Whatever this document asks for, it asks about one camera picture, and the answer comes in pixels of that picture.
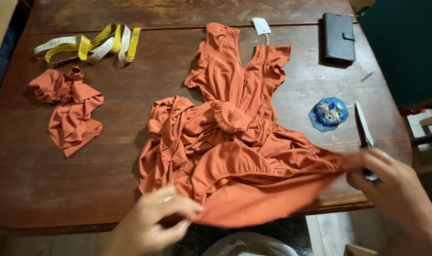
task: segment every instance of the paper price tag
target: paper price tag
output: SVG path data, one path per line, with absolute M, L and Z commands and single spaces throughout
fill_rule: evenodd
M 258 35 L 271 33 L 270 26 L 264 18 L 253 18 L 253 22 Z

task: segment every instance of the wooden table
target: wooden table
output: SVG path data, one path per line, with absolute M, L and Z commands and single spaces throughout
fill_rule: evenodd
M 139 7 L 140 0 L 108 2 L 37 0 L 34 4 L 0 90 L 0 229 L 71 233 L 109 230 L 119 222 L 140 196 L 139 153 L 149 136 L 145 122 L 152 103 L 175 95 L 186 96 L 195 104 L 202 102 L 200 91 L 184 88 L 183 81 L 194 68 L 196 48 L 205 37 L 201 27 L 211 21 L 239 27 L 244 65 L 252 57 L 253 47 L 265 40 L 249 24 L 252 17 L 286 25 L 272 26 L 269 34 L 272 45 L 292 45 L 291 59 L 283 68 L 286 81 L 271 99 L 279 124 L 304 132 L 321 147 L 355 151 L 360 138 L 354 103 L 359 101 L 379 147 L 411 164 L 407 132 L 360 26 L 354 25 L 357 60 L 352 66 L 340 69 L 319 64 L 317 19 L 325 11 L 352 14 L 346 1 L 296 0 L 288 6 L 277 1 L 265 5 L 253 0 L 227 0 L 216 6 L 216 1 L 206 0 L 186 0 L 176 5 L 151 0 L 145 7 Z M 218 9 L 222 6 L 227 9 L 225 13 Z M 89 13 L 94 16 L 86 23 Z M 155 19 L 158 13 L 167 16 L 164 23 Z M 54 22 L 49 26 L 42 25 L 51 20 Z M 48 121 L 55 106 L 38 102 L 28 89 L 28 83 L 48 68 L 45 61 L 34 58 L 32 49 L 49 39 L 82 31 L 93 38 L 97 33 L 91 31 L 119 21 L 128 25 L 138 22 L 151 29 L 140 32 L 135 60 L 126 68 L 116 68 L 114 56 L 94 66 L 78 61 L 84 68 L 83 81 L 105 95 L 104 104 L 92 113 L 104 128 L 98 137 L 65 159 L 48 136 Z M 185 29 L 166 29 L 170 27 Z M 57 69 L 67 73 L 71 66 L 68 63 Z M 350 114 L 336 130 L 322 133 L 313 128 L 308 114 L 316 102 L 330 96 L 344 100 Z M 364 195 L 341 177 L 298 214 L 370 206 Z

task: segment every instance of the crumpled orange fabric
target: crumpled orange fabric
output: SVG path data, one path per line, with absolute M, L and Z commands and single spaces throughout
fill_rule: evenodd
M 207 25 L 196 68 L 185 80 L 205 103 L 194 106 L 180 96 L 155 102 L 139 162 L 142 193 L 176 184 L 203 205 L 196 223 L 227 228 L 286 217 L 343 172 L 342 154 L 275 123 L 270 98 L 285 80 L 281 67 L 290 46 L 256 46 L 243 68 L 239 32 Z
M 91 119 L 91 112 L 102 104 L 104 96 L 83 83 L 83 69 L 74 65 L 69 74 L 48 69 L 29 83 L 37 99 L 58 103 L 48 131 L 53 142 L 71 156 L 102 130 L 99 121 Z

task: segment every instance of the yellow measuring tape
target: yellow measuring tape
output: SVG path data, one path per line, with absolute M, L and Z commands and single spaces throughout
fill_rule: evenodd
M 126 64 L 132 62 L 135 56 L 135 50 L 139 41 L 140 28 L 133 29 L 132 38 L 129 28 L 124 23 L 111 23 L 93 40 L 86 38 L 83 35 L 72 37 L 55 38 L 43 45 L 39 45 L 34 49 L 34 54 L 38 59 L 44 59 L 48 63 L 58 63 L 70 59 L 80 58 L 82 61 L 87 61 L 91 64 L 99 61 L 106 54 L 118 54 L 118 59 L 121 63 Z M 78 55 L 71 58 L 50 62 L 53 55 L 65 51 L 78 51 Z

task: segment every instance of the leather wallet case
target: leather wallet case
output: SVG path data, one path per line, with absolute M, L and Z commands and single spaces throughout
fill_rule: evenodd
M 323 14 L 325 59 L 352 64 L 355 61 L 355 37 L 352 18 L 332 13 Z

